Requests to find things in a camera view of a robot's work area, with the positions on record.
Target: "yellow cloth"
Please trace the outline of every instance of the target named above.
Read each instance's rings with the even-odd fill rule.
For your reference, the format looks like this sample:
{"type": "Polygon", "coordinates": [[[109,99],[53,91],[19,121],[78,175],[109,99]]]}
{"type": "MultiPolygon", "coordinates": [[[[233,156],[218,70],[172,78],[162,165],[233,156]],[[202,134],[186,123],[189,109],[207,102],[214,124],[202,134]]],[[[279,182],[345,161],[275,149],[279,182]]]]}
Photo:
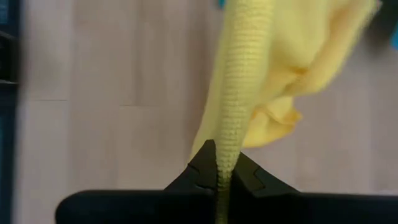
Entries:
{"type": "Polygon", "coordinates": [[[226,223],[231,172],[242,146],[290,133],[293,97],[330,83],[373,0],[227,0],[224,29],[192,157],[216,143],[218,223],[226,223]]]}

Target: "light wooden surface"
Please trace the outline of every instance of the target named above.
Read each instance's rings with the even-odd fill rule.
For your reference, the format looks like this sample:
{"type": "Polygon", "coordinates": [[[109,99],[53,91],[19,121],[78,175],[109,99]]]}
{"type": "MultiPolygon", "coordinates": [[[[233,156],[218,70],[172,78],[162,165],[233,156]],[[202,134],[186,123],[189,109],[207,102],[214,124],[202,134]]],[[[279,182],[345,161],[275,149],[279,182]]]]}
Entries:
{"type": "MultiPolygon", "coordinates": [[[[32,0],[24,8],[14,223],[84,189],[161,189],[185,168],[221,24],[215,1],[32,0]]],[[[293,135],[245,151],[300,190],[398,194],[398,51],[364,37],[293,135]]]]}

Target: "yellow microfiber towel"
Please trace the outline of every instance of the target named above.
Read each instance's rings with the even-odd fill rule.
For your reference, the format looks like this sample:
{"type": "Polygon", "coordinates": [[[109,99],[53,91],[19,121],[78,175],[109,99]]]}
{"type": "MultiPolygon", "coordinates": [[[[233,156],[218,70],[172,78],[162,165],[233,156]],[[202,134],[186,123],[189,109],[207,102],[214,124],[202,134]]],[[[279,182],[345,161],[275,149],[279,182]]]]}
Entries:
{"type": "Polygon", "coordinates": [[[192,157],[216,143],[217,222],[226,223],[231,174],[242,147],[290,133],[297,95],[330,83],[373,0],[227,0],[215,69],[192,157]]]}

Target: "yellow fabric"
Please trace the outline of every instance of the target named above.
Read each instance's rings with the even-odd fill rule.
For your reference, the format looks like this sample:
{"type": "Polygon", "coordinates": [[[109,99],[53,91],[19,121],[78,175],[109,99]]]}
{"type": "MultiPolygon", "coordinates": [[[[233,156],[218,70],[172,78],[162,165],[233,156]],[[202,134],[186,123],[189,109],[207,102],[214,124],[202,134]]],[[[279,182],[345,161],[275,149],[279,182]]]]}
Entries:
{"type": "Polygon", "coordinates": [[[216,143],[218,223],[242,146],[290,133],[295,96],[330,83],[376,7],[373,0],[227,0],[224,29],[192,157],[216,143]]]}

